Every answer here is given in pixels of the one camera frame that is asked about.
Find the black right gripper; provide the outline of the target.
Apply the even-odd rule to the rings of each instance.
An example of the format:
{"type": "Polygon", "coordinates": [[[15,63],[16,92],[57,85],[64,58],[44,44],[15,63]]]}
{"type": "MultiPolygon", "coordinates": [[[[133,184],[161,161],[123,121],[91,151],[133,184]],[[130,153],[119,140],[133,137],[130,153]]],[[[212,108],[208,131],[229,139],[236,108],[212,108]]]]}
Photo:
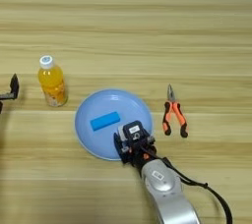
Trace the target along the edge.
{"type": "Polygon", "coordinates": [[[133,167],[141,170],[145,164],[156,159],[156,140],[153,136],[122,142],[120,136],[114,133],[113,138],[115,148],[123,164],[130,163],[133,167]]]}

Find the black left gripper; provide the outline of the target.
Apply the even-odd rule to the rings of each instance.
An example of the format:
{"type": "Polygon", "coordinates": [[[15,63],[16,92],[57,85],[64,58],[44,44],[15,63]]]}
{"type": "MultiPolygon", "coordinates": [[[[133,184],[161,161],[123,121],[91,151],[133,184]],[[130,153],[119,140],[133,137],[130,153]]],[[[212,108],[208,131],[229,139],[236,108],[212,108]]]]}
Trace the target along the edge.
{"type": "Polygon", "coordinates": [[[14,75],[11,78],[10,82],[10,88],[11,92],[10,93],[5,93],[5,94],[0,94],[0,100],[10,100],[10,99],[16,99],[19,94],[19,80],[17,75],[14,75]]]}

